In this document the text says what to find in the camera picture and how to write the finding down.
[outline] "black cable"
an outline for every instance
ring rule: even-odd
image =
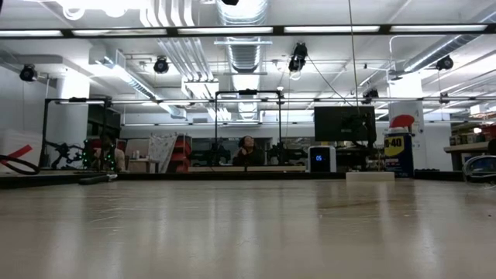
[[[326,80],[326,78],[324,77],[324,75],[322,75],[322,73],[319,71],[319,69],[317,68],[317,66],[315,65],[315,63],[313,63],[313,60],[310,58],[309,55],[307,55],[308,59],[310,60],[310,62],[312,62],[312,65],[313,67],[317,70],[317,72],[320,74],[320,76],[322,77],[322,79],[326,82],[326,84],[334,91],[334,93],[336,93],[346,104],[348,105],[351,105],[351,106],[354,106],[352,105],[350,102],[348,102],[346,100],[346,98],[344,98],[340,93],[338,93],[338,91],[336,91],[336,89],[334,89],[334,87]]]
[[[32,164],[28,161],[25,161],[25,160],[21,160],[19,158],[14,158],[14,157],[9,157],[9,156],[5,156],[5,155],[0,155],[0,161],[2,162],[2,164],[4,164],[4,161],[11,161],[11,162],[14,162],[14,163],[18,163],[18,164],[21,164],[21,165],[24,165],[30,169],[32,169],[33,171],[27,171],[27,170],[21,170],[17,167],[14,167],[12,166],[11,164],[7,163],[7,164],[4,164],[6,167],[8,167],[9,169],[15,171],[16,173],[18,174],[24,174],[24,175],[37,175],[40,173],[40,168],[38,166],[36,166],[35,164]]]

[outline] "computer monitor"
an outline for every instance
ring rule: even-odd
[[[373,106],[360,106],[360,114],[356,106],[316,107],[314,123],[316,141],[365,141],[370,136],[377,137]]]

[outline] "storage box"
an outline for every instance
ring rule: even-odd
[[[35,164],[40,162],[43,135],[39,133],[17,131],[14,129],[0,129],[0,154],[18,157],[21,160]],[[9,162],[13,167],[21,170],[32,171],[24,165]],[[14,171],[0,164],[0,173],[13,173]]]

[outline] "digital display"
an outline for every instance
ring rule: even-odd
[[[310,149],[310,169],[312,172],[330,172],[330,149],[328,147],[314,147]]]

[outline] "ceiling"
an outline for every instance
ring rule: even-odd
[[[217,26],[216,6],[204,4],[208,1],[193,0],[193,20],[199,26]],[[269,0],[267,15],[268,25],[310,25],[310,24],[350,24],[347,0]],[[381,23],[462,23],[471,22],[479,12],[494,8],[494,0],[351,0],[354,24]],[[4,0],[4,8],[0,16],[0,28],[113,28],[143,27],[140,15],[136,10],[114,19],[103,11],[87,11],[78,21],[69,21],[62,15],[62,9],[56,2],[36,2],[33,0]],[[284,87],[286,98],[325,98],[334,95],[326,81],[331,83],[342,96],[352,97],[355,82],[361,84],[375,70],[371,68],[387,68],[389,61],[404,62],[431,45],[443,39],[442,36],[396,38],[389,50],[389,36],[355,36],[355,65],[353,65],[353,44],[351,36],[279,36],[262,38],[271,41],[271,45],[263,46],[262,71],[260,89],[274,90]],[[224,38],[201,38],[201,44],[210,68],[219,79],[220,89],[233,89],[226,48],[214,44]],[[291,80],[288,73],[282,73],[288,58],[297,42],[306,42],[308,47],[307,64],[301,71],[301,78]],[[110,95],[114,99],[136,98],[135,91],[117,77],[105,76],[97,67],[88,64],[88,52],[94,45],[105,44],[120,49],[127,58],[127,67],[137,73],[140,78],[155,88],[167,99],[184,98],[181,93],[181,75],[171,66],[167,74],[155,74],[153,64],[157,56],[164,55],[155,39],[105,39],[105,40],[3,40],[0,41],[0,55],[59,55],[90,73],[94,81],[91,86],[92,95]],[[455,67],[450,71],[422,71],[422,90],[424,95],[439,95],[439,91],[465,87],[496,75],[491,71],[496,64],[493,55],[496,36],[481,36],[472,43],[463,46],[451,54]],[[381,79],[376,84],[381,96],[387,96],[387,82]],[[461,95],[496,95],[496,79],[480,83],[470,90],[457,92]],[[452,105],[451,108],[465,109],[474,102]],[[308,104],[290,104],[286,109],[310,109]],[[439,104],[426,104],[428,107],[439,107]],[[260,104],[260,109],[276,109],[275,104]],[[202,107],[187,107],[189,112],[199,112]],[[236,105],[228,105],[229,111],[235,111]],[[165,113],[157,107],[128,106],[127,113]]]

